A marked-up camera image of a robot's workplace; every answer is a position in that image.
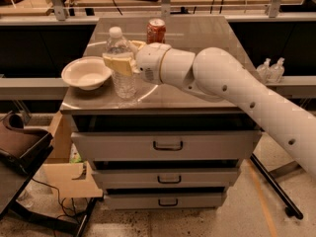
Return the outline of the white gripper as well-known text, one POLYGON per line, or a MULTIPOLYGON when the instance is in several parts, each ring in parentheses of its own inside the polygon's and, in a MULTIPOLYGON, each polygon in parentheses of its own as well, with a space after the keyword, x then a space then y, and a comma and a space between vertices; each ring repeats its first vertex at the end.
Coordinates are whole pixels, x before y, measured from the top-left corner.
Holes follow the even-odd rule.
POLYGON ((165 54, 171 49, 168 44, 153 42, 146 44, 141 40, 131 42, 137 47, 139 52, 136 55, 136 62, 130 57, 118 58, 104 56, 104 62, 107 67, 124 76, 132 76, 137 69, 140 71, 140 77, 152 84, 161 84, 160 68, 165 54))

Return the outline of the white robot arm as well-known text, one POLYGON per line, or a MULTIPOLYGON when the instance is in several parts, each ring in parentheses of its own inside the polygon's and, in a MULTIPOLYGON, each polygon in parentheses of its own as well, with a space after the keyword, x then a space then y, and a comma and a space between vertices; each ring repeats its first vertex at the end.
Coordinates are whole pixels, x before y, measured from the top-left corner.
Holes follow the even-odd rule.
POLYGON ((155 42, 138 53, 105 53, 103 58, 108 67, 125 75, 137 71, 148 83, 234 104, 316 177, 316 117, 267 88, 227 51, 209 47, 193 53, 155 42))

